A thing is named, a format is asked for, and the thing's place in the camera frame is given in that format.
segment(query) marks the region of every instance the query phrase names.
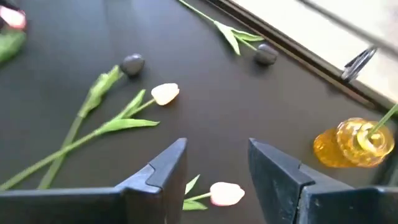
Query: white surface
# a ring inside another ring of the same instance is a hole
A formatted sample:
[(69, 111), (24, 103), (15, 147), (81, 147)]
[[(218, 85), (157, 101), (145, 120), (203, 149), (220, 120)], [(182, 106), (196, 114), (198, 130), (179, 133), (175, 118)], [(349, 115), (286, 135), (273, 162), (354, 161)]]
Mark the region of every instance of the white surface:
[[(295, 0), (233, 1), (340, 69), (369, 46)], [(313, 1), (398, 46), (398, 0)], [(398, 85), (397, 71), (398, 62), (377, 51), (359, 74), (358, 81), (398, 102), (398, 88), (394, 88)]]

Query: green stem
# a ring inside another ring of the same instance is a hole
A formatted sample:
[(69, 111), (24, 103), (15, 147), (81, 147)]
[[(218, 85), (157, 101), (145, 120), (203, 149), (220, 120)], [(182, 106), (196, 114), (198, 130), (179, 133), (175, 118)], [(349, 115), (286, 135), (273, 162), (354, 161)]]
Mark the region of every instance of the green stem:
[(195, 197), (192, 197), (192, 198), (187, 198), (187, 199), (184, 200), (184, 202), (199, 200), (199, 199), (202, 199), (202, 198), (205, 198), (205, 197), (210, 197), (210, 196), (211, 196), (211, 193), (208, 192), (208, 193), (205, 193), (203, 195), (198, 195), (198, 196), (195, 196)]
[(188, 8), (192, 9), (194, 12), (196, 12), (197, 14), (203, 16), (204, 18), (210, 20), (212, 23), (215, 22), (214, 19), (210, 18), (209, 16), (207, 16), (206, 14), (204, 14), (203, 12), (199, 11), (198, 9), (195, 9), (193, 6), (189, 5), (188, 3), (186, 3), (184, 0), (178, 0), (180, 3), (184, 4), (185, 6), (187, 6)]
[[(67, 136), (65, 137), (65, 140), (63, 140), (62, 146), (59, 150), (63, 149), (65, 146), (72, 143), (83, 119), (84, 119), (84, 117), (82, 117), (82, 116), (79, 116), (79, 115), (76, 116), (76, 118), (73, 121), (72, 125), (70, 126), (69, 132), (68, 132)], [(60, 167), (62, 165), (64, 158), (65, 158), (65, 156), (60, 156), (58, 159), (56, 159), (51, 164), (47, 173), (43, 176), (42, 180), (40, 181), (40, 184), (37, 187), (37, 189), (47, 189), (50, 187), (53, 179), (55, 178), (55, 175), (57, 174), (58, 170), (60, 169)]]
[(253, 49), (253, 51), (256, 51), (257, 49), (255, 47), (253, 47), (251, 44), (247, 43), (244, 39), (234, 35), (235, 38), (237, 38), (238, 41), (244, 43), (246, 46), (248, 46), (249, 48)]
[(383, 126), (390, 117), (398, 111), (398, 103), (395, 104), (387, 113), (384, 115), (383, 118), (368, 132), (368, 135), (366, 136), (367, 138), (370, 138), (378, 129)]
[(145, 109), (146, 107), (148, 107), (149, 105), (153, 104), (155, 102), (155, 99), (151, 99), (148, 102), (144, 103), (143, 105), (141, 105), (140, 107), (138, 107), (134, 112), (132, 112), (132, 114), (130, 115), (133, 116), (134, 114), (142, 111), (143, 109)]
[(80, 146), (81, 144), (89, 141), (90, 139), (99, 136), (100, 134), (101, 134), (100, 133), (100, 129), (96, 129), (92, 133), (82, 137), (81, 139), (79, 139), (79, 140), (75, 141), (74, 143), (70, 144), (69, 146), (64, 147), (63, 149), (61, 149), (61, 150), (59, 150), (59, 151), (47, 156), (46, 158), (40, 160), (39, 162), (36, 162), (34, 165), (26, 168), (22, 172), (20, 172), (17, 175), (15, 175), (13, 178), (9, 179), (7, 182), (5, 182), (2, 185), (0, 185), (0, 190), (10, 189), (11, 187), (13, 187), (14, 185), (18, 184), (20, 181), (25, 179), (27, 176), (33, 174), (34, 172), (36, 172), (37, 170), (39, 170), (43, 166), (49, 164), (50, 162), (54, 161), (55, 159), (59, 158), (60, 156), (63, 156), (66, 153), (72, 151), (73, 149), (75, 149), (78, 146)]

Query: amber glass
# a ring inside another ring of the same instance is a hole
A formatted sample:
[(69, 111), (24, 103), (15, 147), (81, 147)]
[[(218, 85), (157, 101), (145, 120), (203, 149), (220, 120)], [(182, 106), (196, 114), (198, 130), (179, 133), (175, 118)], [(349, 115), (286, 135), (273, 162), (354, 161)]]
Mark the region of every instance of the amber glass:
[(366, 135), (375, 124), (362, 118), (350, 118), (317, 136), (314, 153), (330, 167), (376, 166), (394, 148), (394, 138), (386, 127), (368, 138)]

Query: black table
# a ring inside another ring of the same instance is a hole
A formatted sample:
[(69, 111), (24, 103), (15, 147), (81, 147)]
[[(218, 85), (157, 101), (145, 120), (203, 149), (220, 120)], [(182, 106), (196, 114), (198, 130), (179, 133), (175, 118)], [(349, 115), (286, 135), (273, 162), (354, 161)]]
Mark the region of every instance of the black table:
[[(190, 2), (242, 28), (205, 1)], [(137, 115), (161, 121), (158, 127), (107, 134), (71, 153), (53, 187), (116, 185), (179, 137), (188, 138), (188, 178), (201, 174), (189, 195), (218, 181), (246, 190), (237, 205), (184, 212), (182, 223), (264, 223), (248, 171), (249, 137), (347, 184), (374, 183), (380, 168), (329, 169), (313, 155), (312, 142), (347, 118), (382, 114), (288, 56), (269, 68), (256, 65), (246, 46), (236, 56), (213, 25), (176, 0), (25, 0), (21, 6), (30, 19), (29, 39), (0, 70), (0, 182), (56, 151), (96, 77), (138, 52), (146, 58), (141, 77), (119, 81), (79, 136), (112, 118), (142, 88), (149, 99), (151, 88), (175, 82), (180, 95), (165, 108)], [(17, 188), (35, 188), (44, 172)]]

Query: flower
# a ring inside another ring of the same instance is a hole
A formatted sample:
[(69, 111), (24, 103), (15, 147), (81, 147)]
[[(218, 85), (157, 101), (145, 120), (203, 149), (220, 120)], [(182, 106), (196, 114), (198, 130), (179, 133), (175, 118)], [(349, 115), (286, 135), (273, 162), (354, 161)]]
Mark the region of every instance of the flower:
[(26, 25), (26, 18), (23, 11), (15, 11), (4, 6), (0, 6), (0, 17), (14, 29), (23, 29)]
[(152, 89), (150, 92), (156, 103), (160, 106), (170, 103), (179, 93), (178, 85), (175, 83), (165, 83)]
[(230, 206), (243, 198), (244, 190), (238, 184), (217, 182), (210, 187), (210, 194), (213, 205)]

